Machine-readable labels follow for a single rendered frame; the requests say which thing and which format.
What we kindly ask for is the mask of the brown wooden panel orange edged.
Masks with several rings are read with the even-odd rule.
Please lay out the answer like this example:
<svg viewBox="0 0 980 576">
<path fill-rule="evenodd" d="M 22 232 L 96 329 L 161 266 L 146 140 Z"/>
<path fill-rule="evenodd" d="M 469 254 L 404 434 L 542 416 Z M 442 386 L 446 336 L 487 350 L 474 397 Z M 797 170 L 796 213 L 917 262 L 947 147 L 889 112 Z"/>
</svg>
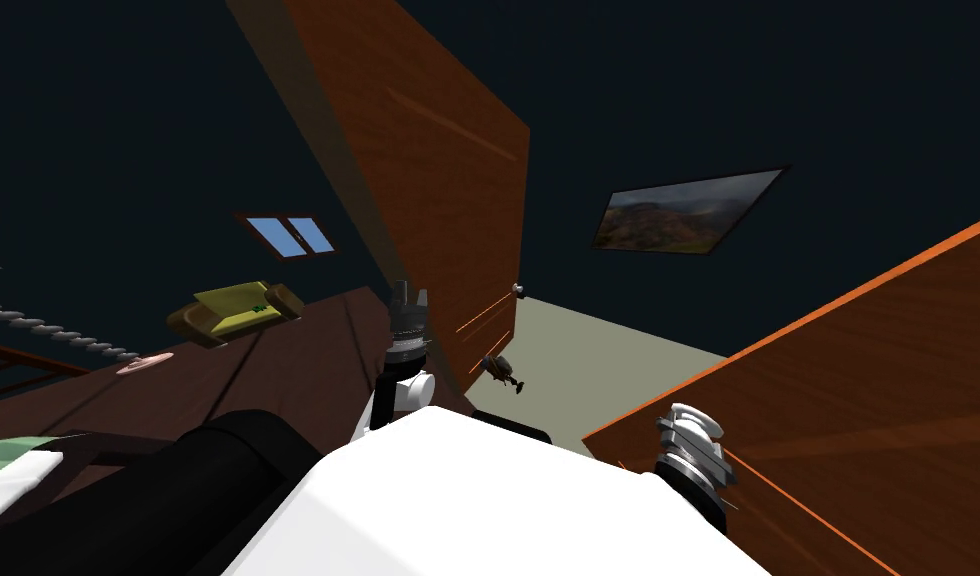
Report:
<svg viewBox="0 0 980 576">
<path fill-rule="evenodd" d="M 724 428 L 728 535 L 771 576 L 980 576 L 980 221 L 593 431 L 634 472 Z"/>
</svg>

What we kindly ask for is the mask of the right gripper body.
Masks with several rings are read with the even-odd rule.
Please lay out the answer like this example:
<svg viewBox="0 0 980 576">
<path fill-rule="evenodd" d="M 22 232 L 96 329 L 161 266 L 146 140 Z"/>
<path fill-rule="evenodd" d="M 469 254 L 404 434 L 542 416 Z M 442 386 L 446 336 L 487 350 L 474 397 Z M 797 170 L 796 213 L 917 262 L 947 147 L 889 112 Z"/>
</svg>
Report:
<svg viewBox="0 0 980 576">
<path fill-rule="evenodd" d="M 724 435 L 720 424 L 703 411 L 683 403 L 673 403 L 666 416 L 656 419 L 662 433 L 684 440 L 706 457 L 722 461 L 724 454 L 716 442 Z"/>
</svg>

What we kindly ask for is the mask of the white and green block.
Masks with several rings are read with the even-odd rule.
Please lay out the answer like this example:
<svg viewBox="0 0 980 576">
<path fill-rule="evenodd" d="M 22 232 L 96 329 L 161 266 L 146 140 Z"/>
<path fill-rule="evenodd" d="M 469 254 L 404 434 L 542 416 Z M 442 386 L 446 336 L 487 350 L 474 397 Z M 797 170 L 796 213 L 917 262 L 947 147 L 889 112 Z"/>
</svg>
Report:
<svg viewBox="0 0 980 576">
<path fill-rule="evenodd" d="M 0 517 L 58 466 L 59 451 L 41 450 L 55 437 L 15 437 L 0 440 Z"/>
</svg>

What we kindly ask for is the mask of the pink round plate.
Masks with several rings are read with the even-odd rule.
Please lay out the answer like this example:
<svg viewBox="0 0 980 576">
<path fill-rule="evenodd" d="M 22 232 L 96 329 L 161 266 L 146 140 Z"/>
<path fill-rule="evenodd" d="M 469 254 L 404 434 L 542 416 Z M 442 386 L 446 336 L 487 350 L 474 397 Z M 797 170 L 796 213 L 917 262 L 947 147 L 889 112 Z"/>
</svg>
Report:
<svg viewBox="0 0 980 576">
<path fill-rule="evenodd" d="M 157 355 L 153 355 L 153 356 L 148 356 L 148 357 L 140 357 L 140 356 L 137 356 L 137 357 L 133 358 L 129 364 L 126 364 L 124 367 L 120 368 L 116 372 L 116 374 L 118 376 L 125 376 L 125 375 L 129 375 L 129 374 L 133 374 L 135 372 L 143 371 L 143 370 L 146 370 L 148 368 L 151 368 L 151 367 L 157 366 L 159 364 L 162 364 L 163 362 L 165 362 L 165 361 L 167 361 L 167 360 L 169 360 L 169 359 L 171 359 L 173 357 L 174 357 L 174 354 L 173 353 L 161 353 L 161 354 L 157 354 Z"/>
</svg>

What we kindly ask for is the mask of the small dark curved object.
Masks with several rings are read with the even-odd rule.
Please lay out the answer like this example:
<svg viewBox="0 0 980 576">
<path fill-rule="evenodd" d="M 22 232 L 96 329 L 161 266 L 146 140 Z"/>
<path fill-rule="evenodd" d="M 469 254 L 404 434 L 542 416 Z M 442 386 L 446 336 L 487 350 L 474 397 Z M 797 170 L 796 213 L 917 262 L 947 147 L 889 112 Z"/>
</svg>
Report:
<svg viewBox="0 0 980 576">
<path fill-rule="evenodd" d="M 493 380 L 514 385 L 515 393 L 522 393 L 524 383 L 514 377 L 512 366 L 502 356 L 487 355 L 481 360 L 480 366 Z"/>
</svg>

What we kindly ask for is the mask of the brown wooden door leaf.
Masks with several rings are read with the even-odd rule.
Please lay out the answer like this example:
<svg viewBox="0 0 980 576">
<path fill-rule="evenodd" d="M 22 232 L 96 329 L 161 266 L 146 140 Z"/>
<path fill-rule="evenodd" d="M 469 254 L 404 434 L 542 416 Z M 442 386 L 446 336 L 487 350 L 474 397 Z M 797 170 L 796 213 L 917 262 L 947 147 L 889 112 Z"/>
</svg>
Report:
<svg viewBox="0 0 980 576">
<path fill-rule="evenodd" d="M 397 0 L 285 0 L 458 387 L 515 330 L 529 129 Z"/>
</svg>

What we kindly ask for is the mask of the framed landscape picture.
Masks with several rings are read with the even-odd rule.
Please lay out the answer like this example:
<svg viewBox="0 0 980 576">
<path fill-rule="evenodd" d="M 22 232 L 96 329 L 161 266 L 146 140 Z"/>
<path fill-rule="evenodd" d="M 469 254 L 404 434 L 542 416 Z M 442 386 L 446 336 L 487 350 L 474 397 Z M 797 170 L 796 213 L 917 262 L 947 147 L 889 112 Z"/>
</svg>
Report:
<svg viewBox="0 0 980 576">
<path fill-rule="evenodd" d="M 615 191 L 594 231 L 594 250 L 709 255 L 762 202 L 789 165 Z"/>
</svg>

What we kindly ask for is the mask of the grey beaded rail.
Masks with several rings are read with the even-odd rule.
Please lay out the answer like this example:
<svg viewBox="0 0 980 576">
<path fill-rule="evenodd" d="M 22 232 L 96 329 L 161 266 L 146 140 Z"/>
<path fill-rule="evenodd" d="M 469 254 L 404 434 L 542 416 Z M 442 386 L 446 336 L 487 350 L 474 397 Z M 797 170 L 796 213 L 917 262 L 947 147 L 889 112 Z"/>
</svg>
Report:
<svg viewBox="0 0 980 576">
<path fill-rule="evenodd" d="M 0 322 L 5 323 L 10 328 L 26 330 L 34 335 L 47 336 L 52 341 L 67 343 L 71 347 L 97 353 L 117 362 L 142 360 L 142 357 L 138 353 L 128 351 L 126 348 L 115 347 L 110 343 L 100 341 L 96 338 L 83 336 L 79 332 L 69 331 L 59 325 L 47 324 L 44 320 L 28 317 L 19 311 L 6 310 L 1 305 Z"/>
</svg>

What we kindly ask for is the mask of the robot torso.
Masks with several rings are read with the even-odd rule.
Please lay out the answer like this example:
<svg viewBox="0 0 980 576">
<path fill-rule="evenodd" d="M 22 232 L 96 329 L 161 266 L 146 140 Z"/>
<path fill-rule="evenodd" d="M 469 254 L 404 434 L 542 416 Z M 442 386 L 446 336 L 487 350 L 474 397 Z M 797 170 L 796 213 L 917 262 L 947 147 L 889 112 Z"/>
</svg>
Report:
<svg viewBox="0 0 980 576">
<path fill-rule="evenodd" d="M 316 463 L 222 576 L 770 576 L 654 474 L 440 407 Z"/>
</svg>

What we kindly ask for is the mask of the dark framed window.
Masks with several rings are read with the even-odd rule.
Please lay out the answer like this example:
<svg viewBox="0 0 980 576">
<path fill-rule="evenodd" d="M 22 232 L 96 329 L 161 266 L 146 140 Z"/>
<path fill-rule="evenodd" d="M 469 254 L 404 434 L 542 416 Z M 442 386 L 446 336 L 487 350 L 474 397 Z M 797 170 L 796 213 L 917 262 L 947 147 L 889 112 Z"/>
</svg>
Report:
<svg viewBox="0 0 980 576">
<path fill-rule="evenodd" d="M 338 251 L 322 223 L 312 214 L 237 212 L 233 216 L 280 261 L 308 259 Z"/>
</svg>

